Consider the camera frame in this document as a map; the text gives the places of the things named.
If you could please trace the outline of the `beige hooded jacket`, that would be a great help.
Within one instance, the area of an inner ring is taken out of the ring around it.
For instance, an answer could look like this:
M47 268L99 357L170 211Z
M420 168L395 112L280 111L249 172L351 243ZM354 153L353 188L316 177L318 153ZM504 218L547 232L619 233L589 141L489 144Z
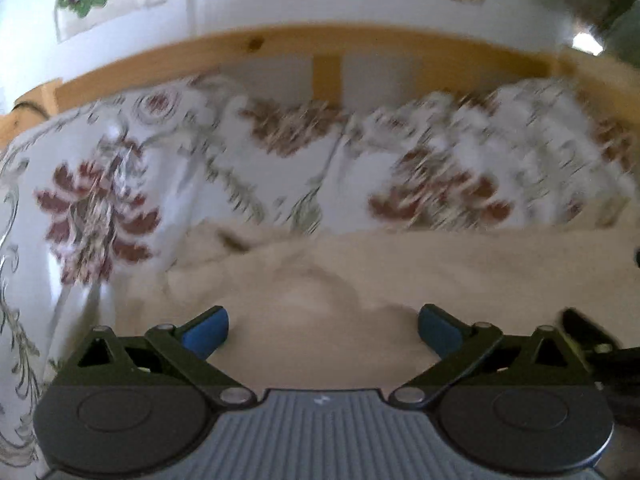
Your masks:
M231 330L212 363L248 388L390 391L436 362L416 330L424 304L511 335L573 307L638 344L638 246L639 207L622 198L518 231L310 237L204 222L167 270L131 275L115 330L141 335L221 306Z

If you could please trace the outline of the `plastic bag of clothes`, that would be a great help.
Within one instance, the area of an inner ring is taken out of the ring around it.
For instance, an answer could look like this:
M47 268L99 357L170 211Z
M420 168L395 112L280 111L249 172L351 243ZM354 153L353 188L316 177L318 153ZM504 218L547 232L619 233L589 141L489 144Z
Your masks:
M565 0L602 52L639 67L639 0Z

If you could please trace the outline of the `white floral bed quilt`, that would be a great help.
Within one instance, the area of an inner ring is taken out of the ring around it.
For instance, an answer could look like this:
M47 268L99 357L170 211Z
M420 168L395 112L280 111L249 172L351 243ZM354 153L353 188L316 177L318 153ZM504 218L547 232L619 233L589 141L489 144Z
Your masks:
M1 474L47 470L32 415L131 275L204 222L318 237L565 226L639 207L639 140L568 84L433 92L367 113L199 76L45 122L1 155Z

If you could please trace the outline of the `wooden bed frame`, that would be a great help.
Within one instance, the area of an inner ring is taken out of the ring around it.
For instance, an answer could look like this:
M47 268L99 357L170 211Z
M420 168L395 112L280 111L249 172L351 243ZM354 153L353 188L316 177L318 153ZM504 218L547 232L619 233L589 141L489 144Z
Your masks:
M622 122L639 125L639 73L628 64L571 48L529 53L463 36L382 25L352 23L274 25L168 44L124 58L69 82L55 79L21 96L1 118L1 143L79 105L120 90L208 72L221 65L303 55L311 59L314 99L338 103L344 94L344 57L349 54L405 54L419 60L416 92L469 92L509 79L567 76L598 107Z

